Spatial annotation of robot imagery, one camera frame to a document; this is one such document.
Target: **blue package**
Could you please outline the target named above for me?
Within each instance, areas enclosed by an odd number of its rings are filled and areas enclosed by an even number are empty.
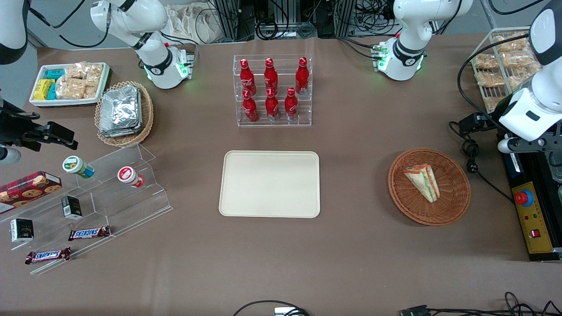
[[[65,70],[64,69],[51,69],[51,70],[47,70],[45,72],[45,79],[54,79],[57,80],[58,78],[60,78],[62,75],[65,74]]]
[[[51,84],[51,87],[49,87],[49,93],[47,94],[47,100],[57,99],[57,92],[55,91],[56,88],[57,88],[57,83]]]

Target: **brown tablecloth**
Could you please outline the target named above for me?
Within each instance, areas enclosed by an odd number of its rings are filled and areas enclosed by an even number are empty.
[[[479,178],[469,175],[470,208],[446,227],[412,222],[388,193],[388,168],[404,150],[435,148],[464,166],[447,122],[472,112],[455,79],[483,36],[435,36],[422,69],[406,82],[375,73],[336,40],[202,46],[193,79],[168,91],[148,81],[132,49],[40,49],[40,65],[103,61],[114,71],[112,83],[134,80],[148,89],[155,122],[143,144],[157,157],[156,179],[174,210],[41,276],[28,275],[24,258],[2,241],[0,314],[228,316],[250,301],[278,299],[315,315],[395,315],[420,304],[503,308],[505,291],[533,306],[559,299],[560,266],[527,262],[515,209]],[[312,127],[238,128],[233,55],[303,52],[314,58]],[[480,99],[471,70],[463,82]],[[92,107],[26,109],[76,131],[80,146],[23,150],[17,165],[0,166],[2,183],[36,170],[59,174],[74,153],[94,160],[116,149],[97,139]],[[475,138],[482,173],[508,192],[494,133]],[[220,215],[230,150],[318,153],[320,215]],[[244,313],[272,314],[271,305]]]

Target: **sandwich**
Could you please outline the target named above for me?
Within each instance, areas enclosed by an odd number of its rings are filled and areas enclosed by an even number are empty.
[[[429,202],[437,201],[440,196],[439,187],[430,165],[408,167],[404,170],[404,174]]]

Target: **yellow panel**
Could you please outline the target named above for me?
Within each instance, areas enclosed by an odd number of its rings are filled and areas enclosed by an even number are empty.
[[[552,244],[550,243],[549,233],[546,230],[545,220],[542,216],[541,207],[537,201],[537,194],[534,191],[533,182],[525,183],[519,187],[511,189],[513,195],[527,189],[533,193],[533,204],[530,206],[523,206],[520,204],[515,204],[517,208],[517,213],[519,214],[519,221],[521,222],[521,228],[523,229],[523,234],[525,235],[525,242],[527,243],[527,250],[530,254],[539,254],[543,252],[551,252]],[[538,229],[541,236],[531,237],[531,231]]]

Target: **aluminum foil package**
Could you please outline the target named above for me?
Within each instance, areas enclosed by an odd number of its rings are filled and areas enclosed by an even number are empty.
[[[141,92],[132,85],[103,94],[99,132],[105,137],[136,134],[142,130]]]

